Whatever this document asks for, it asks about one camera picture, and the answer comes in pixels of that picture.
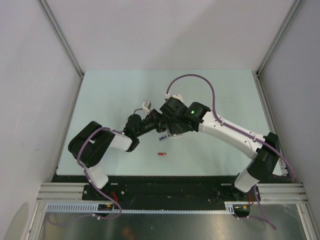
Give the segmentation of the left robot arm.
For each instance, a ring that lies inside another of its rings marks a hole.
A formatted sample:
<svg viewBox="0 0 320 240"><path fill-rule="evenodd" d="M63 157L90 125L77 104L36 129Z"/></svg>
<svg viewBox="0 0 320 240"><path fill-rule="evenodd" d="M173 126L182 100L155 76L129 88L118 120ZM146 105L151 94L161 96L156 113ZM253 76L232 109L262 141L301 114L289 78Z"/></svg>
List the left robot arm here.
<svg viewBox="0 0 320 240"><path fill-rule="evenodd" d="M91 121L68 144L68 151L77 160L88 181L94 186L93 194L100 200L110 196L109 178L100 161L110 148L132 152L140 143L139 137L153 130L166 130L163 116L155 109L142 119L138 114L128 117L123 131L103 127Z"/></svg>

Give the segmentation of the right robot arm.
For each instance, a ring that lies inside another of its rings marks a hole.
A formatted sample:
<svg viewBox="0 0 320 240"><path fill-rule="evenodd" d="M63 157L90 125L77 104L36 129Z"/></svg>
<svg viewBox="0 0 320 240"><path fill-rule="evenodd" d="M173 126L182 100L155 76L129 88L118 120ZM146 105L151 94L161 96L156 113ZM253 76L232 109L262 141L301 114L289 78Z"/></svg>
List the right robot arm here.
<svg viewBox="0 0 320 240"><path fill-rule="evenodd" d="M248 166L236 176L231 185L230 194L235 200L242 201L254 185L274 177L273 172L279 159L276 152L280 149L276 134L251 132L224 121L199 102L186 106L174 95L165 97L160 111L165 128L171 136L187 132L210 135L238 149L250 159Z"/></svg>

